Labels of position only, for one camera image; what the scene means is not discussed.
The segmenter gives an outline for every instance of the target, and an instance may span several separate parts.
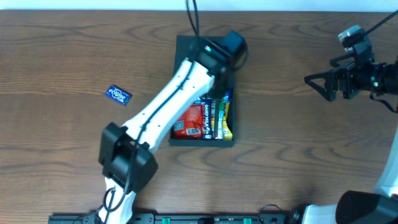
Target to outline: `black box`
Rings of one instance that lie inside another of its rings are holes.
[[[212,41],[221,42],[224,37],[207,37]],[[195,36],[178,35],[174,60],[174,72],[177,72],[181,62],[187,57],[191,44],[196,41]],[[235,97],[234,97],[235,78],[231,74],[228,79],[228,89],[232,89],[231,104],[229,105],[228,117],[226,123],[229,130],[232,132],[232,141],[224,140],[199,140],[199,139],[174,139],[173,128],[170,130],[169,144],[171,146],[199,146],[199,147],[233,147],[235,145],[236,132],[235,132]]]

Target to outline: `blue card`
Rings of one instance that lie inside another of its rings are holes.
[[[112,100],[120,103],[123,106],[126,106],[127,103],[131,100],[132,95],[114,85],[111,85],[108,90],[106,90],[105,96],[111,98]]]

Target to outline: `wooden table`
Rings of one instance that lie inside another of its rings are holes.
[[[169,147],[137,207],[158,212],[256,212],[275,203],[336,203],[371,192],[398,116],[370,101],[325,101],[304,76],[344,54],[337,35],[386,14],[201,12],[202,35],[233,29],[250,56],[236,76],[233,148]],[[371,34],[378,62],[398,53],[398,20]],[[53,212],[101,205],[100,134],[150,102],[170,80],[185,12],[0,11],[0,223],[46,223]],[[116,84],[123,107],[104,96]]]

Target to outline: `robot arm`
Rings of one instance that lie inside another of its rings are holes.
[[[149,105],[121,128],[113,123],[105,128],[99,154],[107,189],[98,213],[103,223],[130,220],[136,194],[157,170],[153,155],[166,133],[198,97],[224,95],[228,77],[246,50],[244,39],[233,31],[219,44],[202,39]]]
[[[398,195],[398,128],[386,167],[374,188],[374,193],[386,197]]]
[[[181,81],[187,76],[191,64],[193,69],[180,91],[171,98],[160,111],[151,119],[147,129],[143,132],[139,144],[145,142],[149,145],[149,152],[155,154],[159,148],[159,144],[163,140],[166,133],[171,129],[172,125],[178,120],[185,110],[198,98],[208,93],[213,87],[215,77],[208,75],[208,69],[198,62],[189,62],[184,60],[178,72],[173,79],[166,85],[166,87],[146,106],[139,114],[124,123],[127,127],[126,134],[133,139],[137,139],[141,130],[141,125],[148,117],[162,104],[165,99],[176,89]],[[106,189],[115,187],[114,202],[118,202],[123,195],[123,188],[120,187],[113,179],[105,178]],[[111,212],[108,217],[108,223],[127,223],[132,215],[131,206],[134,201],[136,193],[130,192],[125,196],[123,204],[114,212]],[[104,222],[107,212],[104,208],[99,211],[99,217]]]

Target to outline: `blue wrapper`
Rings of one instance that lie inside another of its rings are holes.
[[[201,138],[211,140],[211,100],[205,99],[200,103],[201,106]]]
[[[132,95],[114,85],[111,85],[108,90],[106,90],[105,96],[111,98],[112,100],[120,103],[123,106],[126,106],[127,103],[131,100]]]
[[[229,103],[231,101],[231,93],[232,93],[232,90],[227,90],[226,91],[225,96],[223,98],[223,101],[225,103]]]
[[[197,100],[195,100],[195,102],[193,102],[193,104],[200,104],[200,102],[201,102],[201,99],[200,99],[200,97],[198,97]]]

